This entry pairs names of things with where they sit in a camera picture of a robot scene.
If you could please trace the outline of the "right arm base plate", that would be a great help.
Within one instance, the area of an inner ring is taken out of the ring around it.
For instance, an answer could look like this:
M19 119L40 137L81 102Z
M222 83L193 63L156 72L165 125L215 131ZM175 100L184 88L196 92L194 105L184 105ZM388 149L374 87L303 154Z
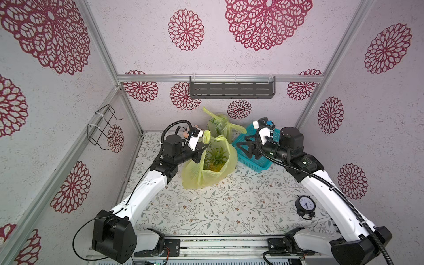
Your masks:
M274 256L283 255L315 255L314 251L300 248L291 237L272 237L267 239L268 253Z

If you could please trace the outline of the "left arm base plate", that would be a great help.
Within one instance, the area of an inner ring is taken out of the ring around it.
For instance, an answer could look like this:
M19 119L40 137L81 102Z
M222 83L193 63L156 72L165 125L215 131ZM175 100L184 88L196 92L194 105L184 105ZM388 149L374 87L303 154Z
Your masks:
M156 257L163 257L166 258L169 256L169 258L179 257L180 256L180 250L181 250L181 240L176 238L165 238L162 251L156 251L156 250L145 250L134 253L134 257L137 258L156 258Z

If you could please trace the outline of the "pineapple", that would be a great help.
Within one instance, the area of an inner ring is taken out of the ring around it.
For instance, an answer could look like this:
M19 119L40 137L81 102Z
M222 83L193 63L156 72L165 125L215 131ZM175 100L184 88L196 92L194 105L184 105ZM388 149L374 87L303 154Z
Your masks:
M223 147L209 149L204 160L204 170L220 172L228 161L228 152Z

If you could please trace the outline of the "green avocado plastic bag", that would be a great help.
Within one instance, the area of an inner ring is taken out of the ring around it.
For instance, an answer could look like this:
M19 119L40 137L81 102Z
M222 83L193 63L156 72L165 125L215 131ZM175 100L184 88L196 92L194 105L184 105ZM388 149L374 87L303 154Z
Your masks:
M237 152L223 135L213 137L204 132L203 144L208 144L199 163L187 162L182 170L184 189L201 189L212 186L236 170Z
M234 141L234 131L239 134L247 133L245 127L231 123L226 115L214 114L205 107L203 107L203 111L210 116L207 122L207 129L210 131L212 137L217 138L222 135L231 144Z

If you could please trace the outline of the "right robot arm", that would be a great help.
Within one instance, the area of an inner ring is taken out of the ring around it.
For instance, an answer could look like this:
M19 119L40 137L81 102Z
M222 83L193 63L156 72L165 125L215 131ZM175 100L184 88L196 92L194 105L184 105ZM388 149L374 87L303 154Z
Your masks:
M282 128L275 141L271 121L254 121L253 127L255 133L246 136L245 154L284 167L323 206L341 235L335 239L303 227L294 229L285 235L287 254L316 252L333 257L340 265L365 265L382 255L387 264L394 263L385 248L392 233L385 226L375 226L336 187L324 166L304 151L304 136L297 128Z

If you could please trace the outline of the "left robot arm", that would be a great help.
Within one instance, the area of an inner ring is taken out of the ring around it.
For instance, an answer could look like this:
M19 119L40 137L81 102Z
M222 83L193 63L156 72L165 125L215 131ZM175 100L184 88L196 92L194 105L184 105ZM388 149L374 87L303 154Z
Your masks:
M205 135L196 130L189 138L167 136L159 158L147 169L131 194L110 211L100 211L94 219L92 249L118 263L125 263L135 252L162 252L163 235L152 229L136 231L135 223L151 200L171 182L180 164L200 163L207 149Z

